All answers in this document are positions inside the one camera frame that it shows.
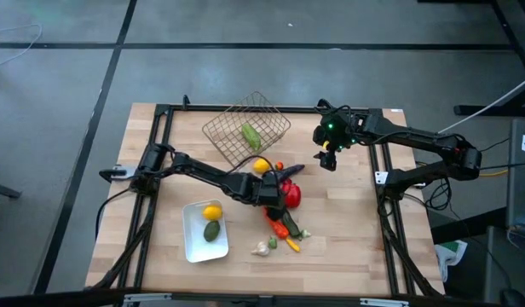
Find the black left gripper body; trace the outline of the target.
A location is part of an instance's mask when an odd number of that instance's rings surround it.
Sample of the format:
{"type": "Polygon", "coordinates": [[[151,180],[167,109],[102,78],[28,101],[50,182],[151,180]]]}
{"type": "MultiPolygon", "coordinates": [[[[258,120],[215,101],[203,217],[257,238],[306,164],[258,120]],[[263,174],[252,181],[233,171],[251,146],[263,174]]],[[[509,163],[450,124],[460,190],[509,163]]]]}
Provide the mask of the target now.
{"type": "Polygon", "coordinates": [[[266,172],[255,186],[255,204],[273,209],[285,206],[285,194],[281,189],[283,178],[279,172],[266,172]]]}

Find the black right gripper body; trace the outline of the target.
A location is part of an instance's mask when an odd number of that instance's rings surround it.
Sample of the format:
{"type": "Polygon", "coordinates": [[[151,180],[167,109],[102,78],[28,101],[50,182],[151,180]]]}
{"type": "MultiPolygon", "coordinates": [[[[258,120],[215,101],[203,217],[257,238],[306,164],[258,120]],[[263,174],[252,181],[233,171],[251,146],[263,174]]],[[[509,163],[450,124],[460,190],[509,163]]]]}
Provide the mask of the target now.
{"type": "Polygon", "coordinates": [[[356,115],[350,111],[320,112],[320,123],[314,128],[313,142],[325,150],[341,151],[356,144],[356,115]]]}

